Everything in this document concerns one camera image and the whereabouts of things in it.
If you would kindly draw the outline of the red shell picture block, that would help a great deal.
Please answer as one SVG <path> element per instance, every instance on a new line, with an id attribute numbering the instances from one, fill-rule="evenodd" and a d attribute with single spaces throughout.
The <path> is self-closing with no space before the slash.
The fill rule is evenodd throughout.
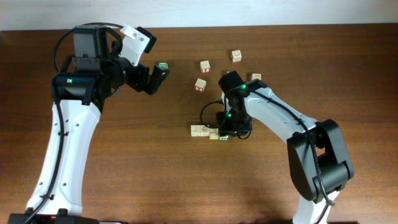
<path id="1" fill-rule="evenodd" d="M 207 128 L 207 127 L 204 126 L 204 125 L 201 125 L 201 126 L 200 126 L 200 136 L 206 137 L 206 136 L 209 136 L 209 135 L 210 135 L 210 129 Z"/>

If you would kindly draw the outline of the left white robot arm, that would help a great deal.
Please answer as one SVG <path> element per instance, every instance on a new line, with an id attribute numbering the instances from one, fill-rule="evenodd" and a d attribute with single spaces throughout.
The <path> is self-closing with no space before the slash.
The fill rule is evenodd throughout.
<path id="1" fill-rule="evenodd" d="M 91 223 L 82 185 L 91 138 L 104 102 L 121 86 L 153 95 L 169 75 L 140 63 L 156 37 L 142 27 L 93 22 L 70 30 L 74 53 L 52 80 L 52 129 L 44 164 L 24 213 L 9 223 Z"/>

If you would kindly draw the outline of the green N block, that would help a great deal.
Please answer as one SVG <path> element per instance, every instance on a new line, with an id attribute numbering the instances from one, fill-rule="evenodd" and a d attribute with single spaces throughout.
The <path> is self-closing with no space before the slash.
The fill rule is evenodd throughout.
<path id="1" fill-rule="evenodd" d="M 200 137 L 201 136 L 201 126 L 200 125 L 191 125 L 191 137 Z"/>

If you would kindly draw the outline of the red snail block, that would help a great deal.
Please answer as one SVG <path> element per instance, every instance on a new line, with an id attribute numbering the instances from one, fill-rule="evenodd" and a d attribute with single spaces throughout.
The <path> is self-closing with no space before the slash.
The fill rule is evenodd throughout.
<path id="1" fill-rule="evenodd" d="M 255 80 L 255 79 L 261 79 L 261 74 L 260 73 L 253 73 L 251 75 L 251 80 Z"/>

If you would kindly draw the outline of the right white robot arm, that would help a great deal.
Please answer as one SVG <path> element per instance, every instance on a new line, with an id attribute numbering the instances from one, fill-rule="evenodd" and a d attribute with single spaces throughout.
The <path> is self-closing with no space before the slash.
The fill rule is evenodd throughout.
<path id="1" fill-rule="evenodd" d="M 343 134 L 332 119 L 317 121 L 279 99 L 262 81 L 222 78 L 223 136 L 246 138 L 252 120 L 266 125 L 287 145 L 290 177 L 300 194 L 292 223 L 326 223 L 335 198 L 353 178 Z"/>

